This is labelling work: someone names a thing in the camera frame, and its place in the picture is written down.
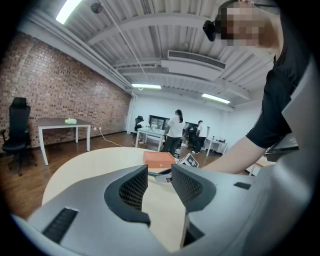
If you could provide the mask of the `round ceiling sensor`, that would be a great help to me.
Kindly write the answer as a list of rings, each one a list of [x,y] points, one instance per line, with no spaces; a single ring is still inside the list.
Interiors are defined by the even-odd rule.
[[[100,14],[103,11],[103,6],[99,2],[92,3],[90,9],[95,14]]]

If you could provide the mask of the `round white table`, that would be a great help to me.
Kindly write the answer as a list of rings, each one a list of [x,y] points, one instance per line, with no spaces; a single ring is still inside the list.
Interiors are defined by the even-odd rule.
[[[50,178],[43,197],[45,204],[70,185],[120,169],[144,164],[144,152],[155,152],[135,147],[110,147],[80,154],[57,169]],[[164,168],[149,168],[159,173]],[[185,222],[185,207],[170,183],[160,183],[148,177],[148,188],[143,196],[142,211],[150,217],[150,231],[170,252],[181,248]]]

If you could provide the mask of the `white vertical corner pipe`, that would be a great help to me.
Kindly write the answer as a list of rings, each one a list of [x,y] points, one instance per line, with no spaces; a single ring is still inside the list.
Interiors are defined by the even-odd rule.
[[[132,111],[131,111],[131,128],[130,131],[135,131],[135,110],[136,110],[136,101],[137,101],[137,95],[132,92]]]

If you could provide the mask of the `dark-top table with white legs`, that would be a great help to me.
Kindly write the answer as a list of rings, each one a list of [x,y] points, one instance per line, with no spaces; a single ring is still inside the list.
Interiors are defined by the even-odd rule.
[[[75,142],[79,142],[79,128],[86,128],[86,150],[91,150],[91,124],[81,119],[75,119],[76,122],[66,123],[66,118],[62,117],[42,117],[37,120],[38,124],[38,140],[43,157],[44,164],[49,165],[43,138],[44,130],[75,128]]]

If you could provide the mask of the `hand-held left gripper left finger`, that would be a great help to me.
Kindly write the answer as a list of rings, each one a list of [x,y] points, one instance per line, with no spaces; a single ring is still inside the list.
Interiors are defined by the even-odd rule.
[[[114,171],[113,180],[104,191],[104,201],[116,216],[129,223],[151,225],[142,211],[143,197],[148,188],[148,166],[137,165]]]

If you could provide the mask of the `long ceiling light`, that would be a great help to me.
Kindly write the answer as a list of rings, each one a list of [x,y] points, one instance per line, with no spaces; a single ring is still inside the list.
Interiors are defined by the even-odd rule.
[[[226,99],[214,96],[214,95],[210,95],[210,94],[207,94],[207,93],[203,93],[202,97],[206,98],[206,99],[213,100],[213,101],[217,101],[217,102],[220,102],[220,103],[223,103],[223,104],[229,104],[230,103],[229,100],[226,100]]]
[[[132,83],[131,84],[133,88],[138,88],[139,90],[142,89],[156,89],[160,90],[161,86],[156,84],[139,84],[139,83]]]
[[[55,20],[64,25],[69,16],[81,2],[82,0],[66,0],[59,13],[57,14]]]

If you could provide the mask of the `light blue table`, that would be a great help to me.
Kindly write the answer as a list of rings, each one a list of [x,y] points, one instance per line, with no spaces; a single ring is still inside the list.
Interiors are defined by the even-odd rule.
[[[163,144],[163,139],[164,139],[164,135],[165,135],[165,131],[164,130],[162,130],[162,129],[152,130],[150,127],[138,128],[137,129],[137,134],[136,134],[136,140],[135,140],[135,148],[137,148],[138,145],[139,145],[140,134],[145,134],[145,142],[147,142],[148,136],[159,138],[157,151],[158,152],[161,151],[161,146]]]

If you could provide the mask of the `black high-back office chair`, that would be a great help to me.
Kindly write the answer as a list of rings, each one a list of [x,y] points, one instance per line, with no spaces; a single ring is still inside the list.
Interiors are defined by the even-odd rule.
[[[29,118],[31,107],[27,104],[24,97],[15,97],[9,106],[9,127],[8,138],[5,136],[5,129],[0,130],[3,138],[1,149],[10,155],[13,155],[12,161],[8,164],[11,170],[16,165],[17,174],[23,175],[21,166],[23,163],[37,166],[34,153],[31,146],[31,136],[29,128]]]

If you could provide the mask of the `black screen device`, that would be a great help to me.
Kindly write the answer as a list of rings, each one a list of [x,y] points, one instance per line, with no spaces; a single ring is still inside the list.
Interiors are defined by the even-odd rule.
[[[286,151],[292,151],[292,150],[298,150],[299,146],[297,143],[297,140],[294,136],[294,134],[288,133],[285,136],[283,136],[280,141],[275,143],[273,146],[271,146],[267,151],[266,155],[273,155],[273,154],[282,154]]]

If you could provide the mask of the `wooden desk with white legs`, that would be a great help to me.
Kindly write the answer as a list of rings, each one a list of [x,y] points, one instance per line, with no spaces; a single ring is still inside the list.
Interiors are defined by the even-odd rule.
[[[270,166],[270,165],[274,165],[274,164],[275,164],[275,162],[268,161],[265,156],[262,156],[257,162],[255,162],[253,165],[248,167],[245,170],[245,172],[249,176],[257,176],[261,168],[264,168],[264,167],[267,167],[267,166]]]

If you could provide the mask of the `white T-shaped tool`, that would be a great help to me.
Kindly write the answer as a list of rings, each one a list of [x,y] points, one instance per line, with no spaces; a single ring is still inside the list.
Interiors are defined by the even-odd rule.
[[[165,169],[160,172],[148,172],[148,175],[154,177],[159,183],[172,183],[172,169]]]

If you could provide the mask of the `black swivel chair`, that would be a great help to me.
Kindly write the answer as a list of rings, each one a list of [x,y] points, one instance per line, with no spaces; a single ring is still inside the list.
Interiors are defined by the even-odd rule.
[[[177,159],[179,159],[180,158],[180,154],[181,154],[181,148],[182,148],[182,144],[183,144],[183,139],[181,138],[180,140],[179,140],[179,143],[178,143],[178,145],[177,145],[177,147],[176,147],[176,150],[175,150],[175,154],[174,154],[174,156],[177,158]]]

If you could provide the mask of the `dark window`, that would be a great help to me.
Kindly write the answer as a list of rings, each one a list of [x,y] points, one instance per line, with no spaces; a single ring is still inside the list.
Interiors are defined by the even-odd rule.
[[[170,118],[167,117],[161,117],[161,116],[156,116],[156,115],[150,115],[149,116],[149,123],[150,125],[152,124],[156,124],[157,128],[160,130],[164,130],[166,132],[169,131],[170,127],[168,126],[168,122],[169,122]],[[183,129],[187,130],[187,129],[191,129],[193,127],[198,127],[197,123],[191,123],[191,122],[186,122]]]

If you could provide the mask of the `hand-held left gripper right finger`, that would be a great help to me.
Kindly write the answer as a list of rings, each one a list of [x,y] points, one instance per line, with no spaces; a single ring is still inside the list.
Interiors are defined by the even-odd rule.
[[[187,214],[202,211],[214,199],[217,189],[196,167],[185,164],[171,166],[171,183]]]

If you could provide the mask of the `person's right forearm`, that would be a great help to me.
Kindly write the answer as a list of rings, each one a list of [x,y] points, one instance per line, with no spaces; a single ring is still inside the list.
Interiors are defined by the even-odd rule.
[[[257,146],[244,136],[220,158],[202,169],[237,175],[256,163],[266,151],[266,148]]]

